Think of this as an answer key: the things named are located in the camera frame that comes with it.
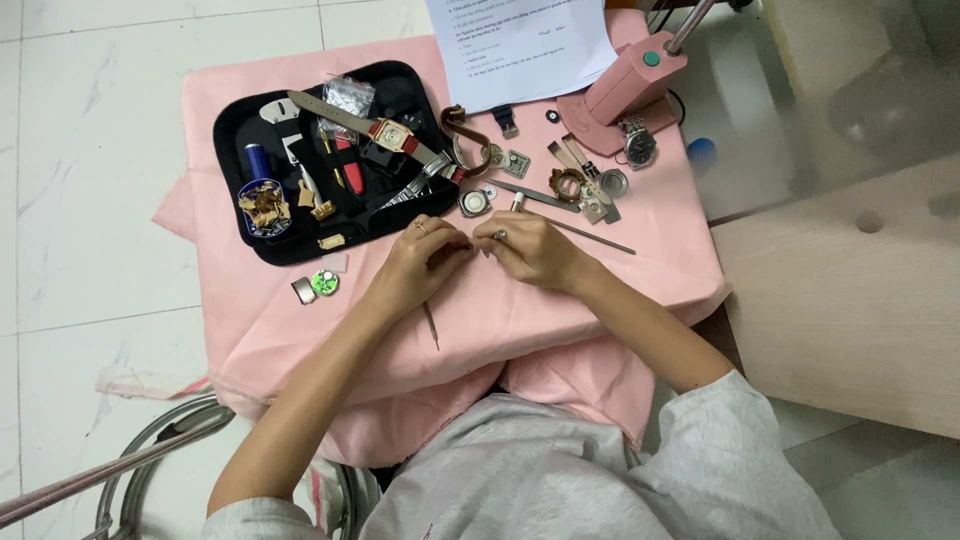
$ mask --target hand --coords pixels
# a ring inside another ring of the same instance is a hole
[[[495,240],[497,231],[507,235]],[[521,212],[495,212],[473,230],[472,243],[484,255],[493,254],[511,278],[567,292],[593,260],[545,219]]]
[[[399,317],[419,306],[473,257],[467,235],[439,217],[417,216],[394,242],[364,298]]]

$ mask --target gray sweatshirt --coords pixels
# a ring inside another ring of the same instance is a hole
[[[491,396],[411,457],[362,540],[840,539],[780,451],[766,398],[737,372],[660,412],[660,450],[640,464],[612,426]],[[298,506],[234,503],[206,540],[321,540]]]

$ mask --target person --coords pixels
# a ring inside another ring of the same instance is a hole
[[[840,538],[786,462],[770,404],[725,357],[542,218],[499,211],[472,237],[425,215],[406,228],[227,464],[204,539],[324,538],[295,486],[380,337],[478,251],[579,299],[669,383],[660,449],[641,464],[617,427],[493,394],[403,463],[361,539]]]

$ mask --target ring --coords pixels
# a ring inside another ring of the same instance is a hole
[[[420,230],[423,231],[424,236],[427,236],[429,234],[419,219],[414,220],[414,225],[416,225],[417,227],[420,227]]]

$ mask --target paper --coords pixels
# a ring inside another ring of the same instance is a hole
[[[578,90],[616,60],[603,0],[427,0],[450,101],[468,113]]]

